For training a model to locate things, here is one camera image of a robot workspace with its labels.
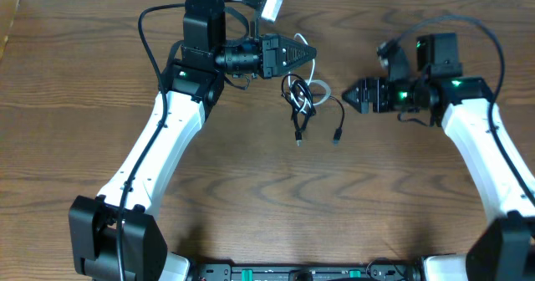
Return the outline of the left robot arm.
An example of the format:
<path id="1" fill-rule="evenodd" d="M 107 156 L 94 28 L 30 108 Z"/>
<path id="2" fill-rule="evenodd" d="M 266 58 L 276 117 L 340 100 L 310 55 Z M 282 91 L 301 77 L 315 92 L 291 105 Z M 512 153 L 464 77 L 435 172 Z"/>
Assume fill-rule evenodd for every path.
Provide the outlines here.
<path id="1" fill-rule="evenodd" d="M 156 68 L 151 116 L 120 169 L 95 197 L 69 209 L 78 274 L 94 280 L 186 280 L 187 258 L 172 253 L 157 225 L 166 188 L 186 147 L 205 124 L 222 91 L 238 77 L 287 75 L 316 56 L 315 48 L 279 34 L 262 34 L 283 0 L 185 0 L 183 37 Z"/>

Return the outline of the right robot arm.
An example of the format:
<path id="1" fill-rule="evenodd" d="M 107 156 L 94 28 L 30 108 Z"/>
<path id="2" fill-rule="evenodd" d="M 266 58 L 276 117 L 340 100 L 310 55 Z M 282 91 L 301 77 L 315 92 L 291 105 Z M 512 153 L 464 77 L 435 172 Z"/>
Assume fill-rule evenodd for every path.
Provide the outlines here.
<path id="1" fill-rule="evenodd" d="M 359 79 L 342 98 L 360 114 L 428 110 L 461 153 L 487 218 L 487 229 L 466 254 L 427 256 L 408 280 L 532 280 L 534 176 L 507 133 L 494 94 L 479 76 L 466 77 L 454 33 L 420 36 L 419 77 L 410 77 L 399 44 L 382 44 L 385 77 Z"/>

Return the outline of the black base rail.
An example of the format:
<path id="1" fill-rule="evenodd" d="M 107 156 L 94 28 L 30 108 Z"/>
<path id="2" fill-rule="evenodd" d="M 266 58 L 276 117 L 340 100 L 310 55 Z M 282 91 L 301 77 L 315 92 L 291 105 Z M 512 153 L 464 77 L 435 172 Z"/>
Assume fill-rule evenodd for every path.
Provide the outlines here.
<path id="1" fill-rule="evenodd" d="M 424 280 L 414 265 L 373 261 L 353 266 L 232 265 L 201 263 L 190 269 L 187 281 L 293 281 L 293 280 Z"/>

